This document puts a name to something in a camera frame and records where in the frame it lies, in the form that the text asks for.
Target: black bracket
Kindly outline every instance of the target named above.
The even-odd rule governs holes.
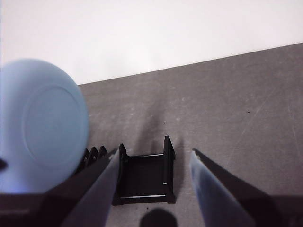
[[[113,205],[124,203],[175,203],[173,169],[176,158],[169,136],[165,136],[163,153],[128,156],[120,144],[120,175]]]

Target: light blue ball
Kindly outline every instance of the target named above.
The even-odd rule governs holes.
[[[45,192],[71,176],[89,135],[75,82],[45,61],[19,60],[1,68],[0,93],[0,191]]]

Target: black plastic piece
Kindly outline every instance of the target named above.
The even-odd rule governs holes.
[[[173,194],[173,162],[175,151],[169,136],[163,153],[128,156],[123,144],[120,151],[120,176],[113,205],[125,203],[175,203]]]

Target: white wall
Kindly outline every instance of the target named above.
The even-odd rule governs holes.
[[[46,60],[78,84],[300,42],[302,0],[1,1],[1,63]]]

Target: gray table surface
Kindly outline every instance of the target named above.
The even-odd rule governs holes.
[[[171,212],[180,227],[204,226],[191,186],[192,148],[269,195],[303,195],[303,44],[80,88],[89,148],[124,143],[130,155],[160,153],[169,135],[177,156],[176,204],[113,206],[108,227],[139,226],[154,208]]]

